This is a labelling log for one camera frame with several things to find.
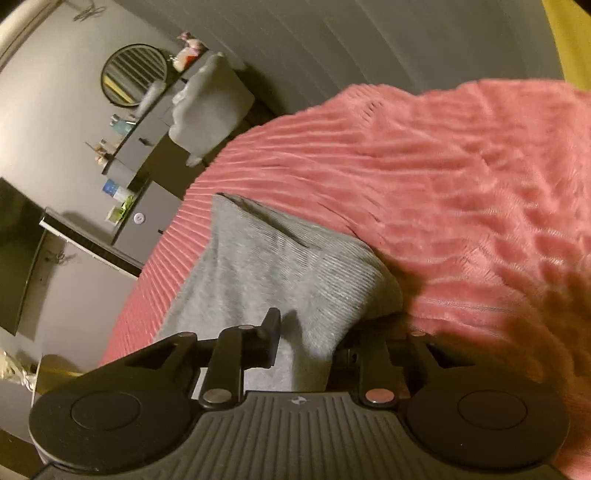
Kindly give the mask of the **grey small fridge cabinet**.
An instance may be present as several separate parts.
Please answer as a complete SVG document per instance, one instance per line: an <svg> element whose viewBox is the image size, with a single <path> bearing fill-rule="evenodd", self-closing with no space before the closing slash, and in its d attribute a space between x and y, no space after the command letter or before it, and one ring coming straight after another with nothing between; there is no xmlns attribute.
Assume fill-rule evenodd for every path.
<svg viewBox="0 0 591 480"><path fill-rule="evenodd" d="M111 245L144 264L176 215L181 200L155 182L140 192L117 229Z"/></svg>

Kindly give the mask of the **grey tall cabinet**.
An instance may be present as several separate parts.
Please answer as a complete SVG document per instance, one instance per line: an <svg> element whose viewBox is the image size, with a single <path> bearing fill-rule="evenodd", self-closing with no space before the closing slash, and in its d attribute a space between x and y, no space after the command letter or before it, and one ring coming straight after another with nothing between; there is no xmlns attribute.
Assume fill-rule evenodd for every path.
<svg viewBox="0 0 591 480"><path fill-rule="evenodd" d="M50 208L44 210L39 225L122 274L131 278L138 278L141 274L143 265L140 262L87 233Z"/></svg>

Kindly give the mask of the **blue white container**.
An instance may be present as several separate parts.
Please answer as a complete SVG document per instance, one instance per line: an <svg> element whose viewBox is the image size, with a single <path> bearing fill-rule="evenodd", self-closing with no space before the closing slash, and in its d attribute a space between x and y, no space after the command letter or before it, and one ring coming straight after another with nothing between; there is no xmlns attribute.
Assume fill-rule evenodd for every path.
<svg viewBox="0 0 591 480"><path fill-rule="evenodd" d="M120 186L118 184L116 184L112 180L108 179L105 182L105 184L103 185L102 191L113 199L119 199L120 198L119 188L120 188Z"/></svg>

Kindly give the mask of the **red ribbed bedspread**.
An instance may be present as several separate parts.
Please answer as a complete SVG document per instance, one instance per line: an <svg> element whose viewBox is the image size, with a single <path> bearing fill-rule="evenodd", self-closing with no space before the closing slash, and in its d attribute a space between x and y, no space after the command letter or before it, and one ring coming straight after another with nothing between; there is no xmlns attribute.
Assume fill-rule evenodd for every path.
<svg viewBox="0 0 591 480"><path fill-rule="evenodd" d="M484 80L412 95L353 85L228 143L187 189L104 354L148 345L235 194L356 237L396 274L410 323L563 396L557 459L590 475L590 95Z"/></svg>

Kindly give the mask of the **grey vanity desk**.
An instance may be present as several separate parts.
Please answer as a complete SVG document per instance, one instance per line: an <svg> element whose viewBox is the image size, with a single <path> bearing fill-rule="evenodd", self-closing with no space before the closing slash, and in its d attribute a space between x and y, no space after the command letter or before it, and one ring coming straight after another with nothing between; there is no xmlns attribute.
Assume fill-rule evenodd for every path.
<svg viewBox="0 0 591 480"><path fill-rule="evenodd" d="M118 137L114 145L100 142L102 175L125 187L132 182L172 126L172 98L187 81L187 73L176 75L168 84L156 81L130 113L111 116L110 126Z"/></svg>

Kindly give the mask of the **white fluffy chair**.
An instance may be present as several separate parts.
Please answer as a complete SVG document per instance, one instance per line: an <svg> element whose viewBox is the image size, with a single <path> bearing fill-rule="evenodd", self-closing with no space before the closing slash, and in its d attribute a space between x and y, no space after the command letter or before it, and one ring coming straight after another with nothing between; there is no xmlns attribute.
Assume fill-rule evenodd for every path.
<svg viewBox="0 0 591 480"><path fill-rule="evenodd" d="M185 165L197 166L235 131L256 97L221 53L212 54L172 99L169 138L189 153Z"/></svg>

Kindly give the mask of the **round black mirror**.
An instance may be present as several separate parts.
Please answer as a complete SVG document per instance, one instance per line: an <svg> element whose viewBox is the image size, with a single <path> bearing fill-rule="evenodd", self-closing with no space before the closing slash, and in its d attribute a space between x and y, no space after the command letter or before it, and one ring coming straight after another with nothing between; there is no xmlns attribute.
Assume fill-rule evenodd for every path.
<svg viewBox="0 0 591 480"><path fill-rule="evenodd" d="M149 87L157 80L165 82L168 73L168 62L161 50L148 44L130 44L106 60L100 74L101 90L117 107L136 107Z"/></svg>

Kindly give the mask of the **black wall television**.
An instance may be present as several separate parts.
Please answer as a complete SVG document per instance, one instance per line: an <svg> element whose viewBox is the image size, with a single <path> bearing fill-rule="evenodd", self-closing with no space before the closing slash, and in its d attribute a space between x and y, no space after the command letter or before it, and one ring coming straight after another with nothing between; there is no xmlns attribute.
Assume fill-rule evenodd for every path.
<svg viewBox="0 0 591 480"><path fill-rule="evenodd" d="M43 209L1 179L1 328L17 333L29 281L45 237Z"/></svg>

